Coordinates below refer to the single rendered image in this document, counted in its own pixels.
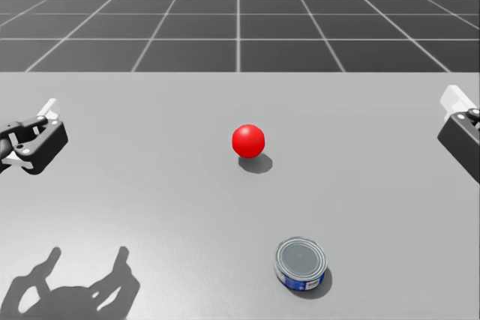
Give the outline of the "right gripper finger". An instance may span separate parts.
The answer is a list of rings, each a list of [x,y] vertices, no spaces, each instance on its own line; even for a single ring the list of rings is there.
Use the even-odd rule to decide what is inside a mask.
[[[446,114],[437,139],[480,184],[480,108],[457,85],[449,85],[440,98]]]

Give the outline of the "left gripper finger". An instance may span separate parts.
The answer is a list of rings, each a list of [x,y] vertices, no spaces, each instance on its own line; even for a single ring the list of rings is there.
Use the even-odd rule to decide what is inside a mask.
[[[0,126],[0,174],[16,166],[39,175],[68,143],[61,108],[50,98],[36,116]]]

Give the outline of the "blue flat can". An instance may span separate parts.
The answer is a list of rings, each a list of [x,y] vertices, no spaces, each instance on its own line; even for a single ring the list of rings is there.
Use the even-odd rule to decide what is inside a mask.
[[[327,267],[323,248],[311,239],[292,237],[277,246],[274,271],[290,290],[307,292],[317,288],[323,282]]]

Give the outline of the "round light ball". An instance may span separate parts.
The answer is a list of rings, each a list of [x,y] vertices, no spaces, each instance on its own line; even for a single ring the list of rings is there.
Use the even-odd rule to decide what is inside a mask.
[[[238,156],[254,158],[259,156],[265,147],[264,132],[252,124],[244,124],[237,128],[232,135],[232,148]]]

